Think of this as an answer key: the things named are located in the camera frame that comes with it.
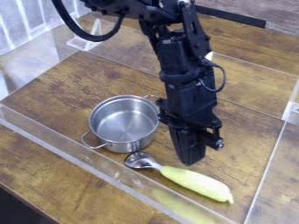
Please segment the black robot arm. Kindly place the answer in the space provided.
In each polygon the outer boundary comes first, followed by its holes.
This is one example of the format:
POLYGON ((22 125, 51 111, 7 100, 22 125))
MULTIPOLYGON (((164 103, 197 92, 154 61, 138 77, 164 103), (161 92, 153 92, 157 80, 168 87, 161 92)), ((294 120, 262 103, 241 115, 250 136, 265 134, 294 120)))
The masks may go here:
POLYGON ((222 147, 221 121, 213 115, 214 63, 205 59, 209 38, 201 29, 193 2, 184 0, 79 0, 91 11, 138 21, 160 63, 166 97, 154 101, 158 120, 168 126, 177 158, 193 165, 205 149, 222 147))

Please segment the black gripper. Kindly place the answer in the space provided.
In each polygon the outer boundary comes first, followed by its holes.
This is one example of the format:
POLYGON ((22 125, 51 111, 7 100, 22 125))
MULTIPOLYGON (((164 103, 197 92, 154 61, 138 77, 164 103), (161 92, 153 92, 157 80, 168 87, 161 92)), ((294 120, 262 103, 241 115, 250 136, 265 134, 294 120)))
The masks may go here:
POLYGON ((205 147, 218 150, 221 121, 213 114, 217 105, 213 73, 160 73, 166 98, 158 98, 160 121, 168 126, 177 158, 186 166, 205 157, 205 147))

